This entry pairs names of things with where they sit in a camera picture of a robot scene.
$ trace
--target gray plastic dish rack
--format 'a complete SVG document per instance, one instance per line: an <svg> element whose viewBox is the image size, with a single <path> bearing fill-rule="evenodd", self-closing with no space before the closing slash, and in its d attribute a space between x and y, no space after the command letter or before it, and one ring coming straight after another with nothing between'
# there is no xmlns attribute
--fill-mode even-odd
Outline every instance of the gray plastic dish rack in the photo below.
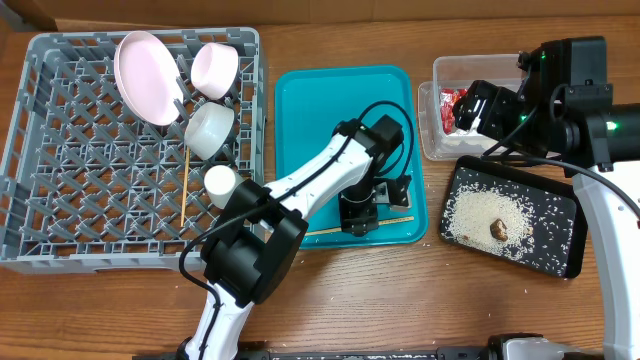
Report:
<svg viewBox="0 0 640 360"><path fill-rule="evenodd" d="M185 95L181 116L156 127L137 118L116 88L113 59L128 32L53 33L29 44L0 167L0 265L22 273L169 268L218 215L203 176L215 163L264 182L266 58L251 28L150 31L173 55ZM180 226L189 116L209 101L189 81L208 42L240 55L235 142L213 161L192 154ZM189 270L202 268L198 248Z"/></svg>

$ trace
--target pink plate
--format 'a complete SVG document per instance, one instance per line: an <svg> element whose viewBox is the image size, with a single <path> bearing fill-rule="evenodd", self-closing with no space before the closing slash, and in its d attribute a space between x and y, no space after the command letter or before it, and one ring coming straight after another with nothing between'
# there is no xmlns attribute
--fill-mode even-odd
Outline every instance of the pink plate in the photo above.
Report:
<svg viewBox="0 0 640 360"><path fill-rule="evenodd" d="M178 117L173 100L184 100L176 82L180 71L158 38L146 31L129 33L116 49L114 70L122 99L138 117L159 126Z"/></svg>

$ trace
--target wooden surface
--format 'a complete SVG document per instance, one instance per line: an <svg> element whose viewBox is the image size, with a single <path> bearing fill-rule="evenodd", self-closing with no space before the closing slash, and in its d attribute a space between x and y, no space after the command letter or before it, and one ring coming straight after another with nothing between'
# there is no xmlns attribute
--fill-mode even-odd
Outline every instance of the wooden surface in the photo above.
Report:
<svg viewBox="0 0 640 360"><path fill-rule="evenodd" d="M174 27L327 24L546 16L639 15L637 0L8 0L50 29L51 21L120 22Z"/></svg>
<svg viewBox="0 0 640 360"><path fill-rule="evenodd" d="M259 27L273 87L301 68L395 64L412 91L439 56L514 53L601 34L617 103L640 94L640 18L512 19ZM0 63L0 142L6 137L31 35L12 34ZM273 122L267 179L274 177ZM599 348L603 311L591 243L582 274L563 281L447 245L436 235L452 162L423 158L430 227L411 245L301 251L279 289L256 307L241 340L273 351L428 349L538 332ZM562 179L556 169L537 173ZM25 276L0 270L0 358L128 359L173 351L194 333L205 293L171 271Z"/></svg>

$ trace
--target scattered rice grains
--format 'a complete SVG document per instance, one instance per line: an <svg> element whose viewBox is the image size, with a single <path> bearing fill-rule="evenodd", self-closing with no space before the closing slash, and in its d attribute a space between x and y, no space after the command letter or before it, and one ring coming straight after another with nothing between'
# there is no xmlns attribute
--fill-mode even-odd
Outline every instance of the scattered rice grains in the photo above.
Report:
<svg viewBox="0 0 640 360"><path fill-rule="evenodd" d="M504 195L499 188L463 185L446 204L446 230L462 245L517 261L533 253L533 208L532 202ZM491 235L490 226L497 219L506 226L505 241Z"/></svg>

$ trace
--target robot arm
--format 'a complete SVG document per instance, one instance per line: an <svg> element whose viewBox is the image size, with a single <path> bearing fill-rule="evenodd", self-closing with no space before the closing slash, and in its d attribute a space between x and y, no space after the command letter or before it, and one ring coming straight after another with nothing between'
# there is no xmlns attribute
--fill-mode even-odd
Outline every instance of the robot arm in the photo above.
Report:
<svg viewBox="0 0 640 360"><path fill-rule="evenodd" d="M240 183L216 226L248 209L273 204L246 219L259 223L272 235L265 244L239 223L207 239L201 250L207 263L205 277L213 284L220 304L216 310L216 301L208 294L198 330L178 349L178 359L233 359L254 304L271 295L291 267L307 230L306 219L345 189L371 186L365 192L373 192L375 173L402 141L402 127L388 116L371 128L359 120L343 122L336 127L329 145L289 176L265 187L251 180ZM342 154L335 157L338 151ZM315 178L308 181L312 174ZM295 194L278 200L294 188L298 189Z"/></svg>
<svg viewBox="0 0 640 360"><path fill-rule="evenodd" d="M543 43L530 54L521 53L518 66L527 75L517 93L474 81L454 107L456 126L466 129L480 118L479 133L524 155L507 159L485 153L484 159L533 159L537 164L563 165L565 174L573 177L600 275L605 358L639 359L640 188L636 182L640 173L640 104L613 105L602 37ZM475 110L478 100L486 101L486 106ZM561 154L562 162L545 162L550 160L546 158L549 151ZM615 194L603 183L576 172L600 175L621 191ZM562 349L542 356L550 347L540 347L541 343L510 340L503 347L503 359L563 359ZM542 352L531 350L532 344L538 344L533 347Z"/></svg>
<svg viewBox="0 0 640 360"><path fill-rule="evenodd" d="M618 162L601 173L640 201L640 161ZM605 312L607 360L640 359L640 229L636 215L611 190L584 175L573 177L596 255Z"/></svg>

